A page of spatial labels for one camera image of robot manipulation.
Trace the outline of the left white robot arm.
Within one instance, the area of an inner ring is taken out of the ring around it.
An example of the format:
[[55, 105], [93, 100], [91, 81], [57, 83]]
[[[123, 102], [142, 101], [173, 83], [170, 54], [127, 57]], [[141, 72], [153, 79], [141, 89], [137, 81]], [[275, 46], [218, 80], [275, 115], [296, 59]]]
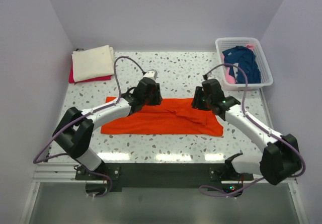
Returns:
[[143, 77], [132, 90], [95, 108], [69, 108], [54, 131], [55, 142], [68, 156], [82, 164], [93, 180], [99, 180], [107, 173], [105, 162], [90, 148], [93, 131], [119, 118], [131, 116], [141, 111], [143, 106], [157, 106], [162, 102], [160, 85], [151, 78]]

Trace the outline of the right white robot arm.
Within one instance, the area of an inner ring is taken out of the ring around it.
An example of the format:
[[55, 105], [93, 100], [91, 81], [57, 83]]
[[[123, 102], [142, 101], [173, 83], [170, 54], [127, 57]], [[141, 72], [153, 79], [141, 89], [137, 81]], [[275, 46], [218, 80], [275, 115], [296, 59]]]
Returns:
[[230, 180], [241, 174], [261, 175], [272, 185], [304, 169], [297, 139], [266, 126], [245, 109], [243, 101], [225, 96], [216, 79], [205, 80], [196, 87], [192, 101], [194, 109], [211, 111], [247, 136], [262, 153], [261, 157], [239, 153], [224, 161], [221, 173]]

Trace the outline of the orange t shirt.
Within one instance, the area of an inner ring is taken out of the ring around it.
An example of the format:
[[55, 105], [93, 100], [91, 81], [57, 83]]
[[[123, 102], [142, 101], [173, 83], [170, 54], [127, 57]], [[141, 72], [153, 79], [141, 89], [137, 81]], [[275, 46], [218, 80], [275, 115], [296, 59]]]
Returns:
[[144, 106], [139, 112], [101, 127], [101, 134], [185, 134], [221, 137], [223, 126], [210, 111], [193, 109], [191, 98], [167, 98], [158, 106]]

